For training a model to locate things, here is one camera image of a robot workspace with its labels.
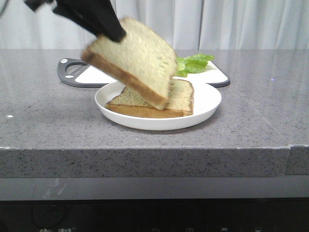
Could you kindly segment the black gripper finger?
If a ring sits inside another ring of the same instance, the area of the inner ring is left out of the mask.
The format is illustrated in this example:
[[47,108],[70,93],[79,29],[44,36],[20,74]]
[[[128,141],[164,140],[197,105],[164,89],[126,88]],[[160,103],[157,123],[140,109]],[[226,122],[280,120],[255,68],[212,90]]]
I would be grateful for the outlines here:
[[44,4],[52,4],[53,0],[24,0],[26,6],[32,11],[38,10]]
[[97,37],[104,35],[120,42],[126,36],[109,0],[58,0],[53,12]]

